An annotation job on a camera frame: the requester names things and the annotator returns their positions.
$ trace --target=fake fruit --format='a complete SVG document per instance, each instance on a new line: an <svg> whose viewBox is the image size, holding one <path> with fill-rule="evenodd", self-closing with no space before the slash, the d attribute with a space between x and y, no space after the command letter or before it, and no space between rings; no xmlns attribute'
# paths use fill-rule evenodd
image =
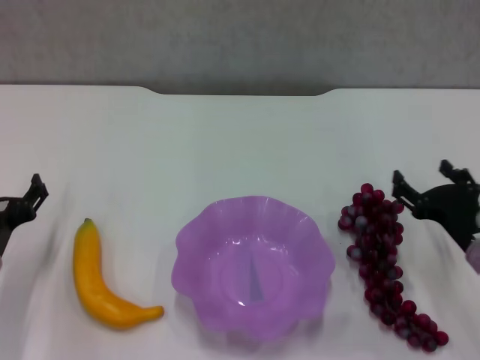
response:
<svg viewBox="0 0 480 360"><path fill-rule="evenodd" d="M338 227L355 236L355 245L350 245L346 254L358 263L370 311L385 326L393 326L397 336L412 348L432 353L445 346L449 336L438 331L437 323L428 315L416 314L415 302L404 301L404 285L398 281L404 274L396 265L404 227L397 220L404 205L385 199L385 193L374 190L371 184L363 184L360 190L353 195L353 204L342 209Z"/></svg>
<svg viewBox="0 0 480 360"><path fill-rule="evenodd" d="M73 279L87 313L109 327L129 329L164 315L161 306L139 307L110 291L101 274L100 234L90 219L85 219L75 235Z"/></svg>

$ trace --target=table surface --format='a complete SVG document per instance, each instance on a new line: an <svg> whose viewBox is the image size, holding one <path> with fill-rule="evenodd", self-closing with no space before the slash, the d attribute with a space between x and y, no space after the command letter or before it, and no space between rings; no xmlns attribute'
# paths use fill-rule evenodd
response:
<svg viewBox="0 0 480 360"><path fill-rule="evenodd" d="M335 90L319 97L159 95L144 88L0 86L0 194L40 173L50 196L12 235L0 271L3 359L425 359L383 331L338 232L360 184L399 169L425 191L440 160L480 179L480 91ZM209 203L259 194L309 214L337 267L322 319L281 341L204 331L170 275L177 232ZM72 281L74 233L93 218L120 296L166 316L118 332L91 320ZM450 335L436 359L480 353L480 277L440 225L404 213L404 294Z"/></svg>

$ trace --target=yellow banana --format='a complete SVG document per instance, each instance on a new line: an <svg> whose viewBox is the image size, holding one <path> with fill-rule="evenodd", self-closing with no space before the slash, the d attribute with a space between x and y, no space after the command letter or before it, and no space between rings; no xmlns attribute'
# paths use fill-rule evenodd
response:
<svg viewBox="0 0 480 360"><path fill-rule="evenodd" d="M164 315L161 306L139 307L110 291L101 274L100 234L90 219L85 219L75 235L73 278L85 310L107 326L129 329Z"/></svg>

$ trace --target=plastic banana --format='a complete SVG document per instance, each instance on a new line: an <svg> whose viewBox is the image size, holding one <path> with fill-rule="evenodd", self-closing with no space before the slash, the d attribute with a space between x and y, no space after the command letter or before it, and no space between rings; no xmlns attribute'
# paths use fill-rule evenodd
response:
<svg viewBox="0 0 480 360"><path fill-rule="evenodd" d="M75 235L73 278L83 307L104 325L129 329L164 315L161 306L139 307L110 291L101 274L100 234L90 219L85 219Z"/></svg>

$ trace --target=robotic arm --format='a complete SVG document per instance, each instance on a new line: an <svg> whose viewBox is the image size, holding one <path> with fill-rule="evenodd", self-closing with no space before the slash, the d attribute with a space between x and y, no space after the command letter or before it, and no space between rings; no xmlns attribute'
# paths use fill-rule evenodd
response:
<svg viewBox="0 0 480 360"><path fill-rule="evenodd" d="M437 186L424 193L408 185L400 171L394 171L392 196L403 203L414 218L442 225L466 252L469 263L480 272L480 242L474 241L473 236L480 233L480 185L468 169L455 169L447 160L442 160L439 171L453 184Z"/></svg>
<svg viewBox="0 0 480 360"><path fill-rule="evenodd" d="M0 267L11 233L20 224L34 220L47 197L47 188L38 174L31 178L30 188L23 197L0 197Z"/></svg>

